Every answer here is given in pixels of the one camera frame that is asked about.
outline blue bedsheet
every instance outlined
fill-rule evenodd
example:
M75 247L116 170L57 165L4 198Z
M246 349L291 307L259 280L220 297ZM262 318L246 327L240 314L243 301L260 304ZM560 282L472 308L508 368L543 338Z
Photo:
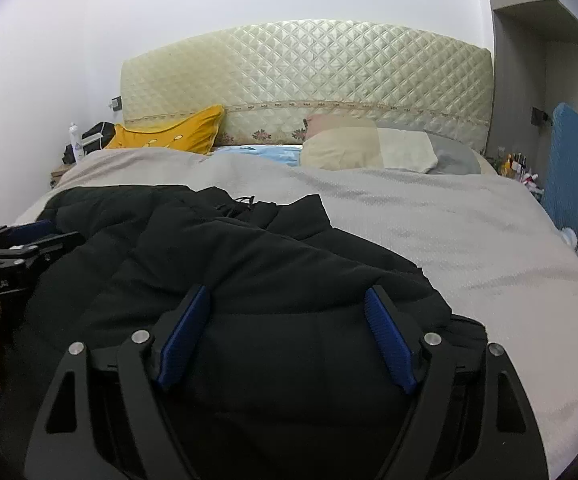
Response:
M265 144L242 144L240 146L220 146L213 153L245 153L246 155L257 155L268 158L287 166L300 165L300 152L302 146L288 144L283 146L267 146Z

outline gray pillow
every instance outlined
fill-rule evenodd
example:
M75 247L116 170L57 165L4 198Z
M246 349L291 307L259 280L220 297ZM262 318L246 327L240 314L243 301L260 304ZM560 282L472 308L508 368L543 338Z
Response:
M434 147L438 165L429 171L429 174L452 174L467 175L481 174L480 163L475 152L461 142L446 137L429 135L431 145Z

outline blue gripper pad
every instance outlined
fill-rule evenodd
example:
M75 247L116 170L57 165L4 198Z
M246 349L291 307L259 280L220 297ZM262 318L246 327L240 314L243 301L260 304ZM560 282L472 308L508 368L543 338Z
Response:
M156 382L163 390L182 379L189 358L209 319L209 312L209 294L206 288L201 286L160 351L160 373Z
M56 228L51 220L40 220L32 224L13 226L6 240L7 247L12 245L28 245L40 240L46 235L56 234Z
M418 386L413 355L374 288L364 295L364 317L389 369L391 380L401 386L407 395L412 394Z

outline blue panel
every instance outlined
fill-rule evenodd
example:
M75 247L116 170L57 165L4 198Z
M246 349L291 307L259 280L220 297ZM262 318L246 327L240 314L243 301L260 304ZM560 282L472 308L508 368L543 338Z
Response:
M372 288L364 295L364 315L387 364L391 379L401 386L406 394L412 394L418 382L413 375L411 350Z
M541 204L558 229L578 236L578 114L560 103L553 110L549 173Z
M13 245L28 245L47 235L56 234L51 220L40 220L32 224L13 226L8 234L6 243Z
M195 346L209 319L209 295L201 287L162 348L158 384L167 389L182 379Z

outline quilted headboard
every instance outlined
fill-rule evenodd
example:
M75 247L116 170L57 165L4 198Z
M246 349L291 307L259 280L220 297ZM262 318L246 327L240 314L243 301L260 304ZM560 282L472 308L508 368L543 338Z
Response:
M212 104L227 115L216 144L294 144L303 118L345 113L414 126L484 148L493 68L488 50L380 23L295 20L188 38L127 60L128 128Z

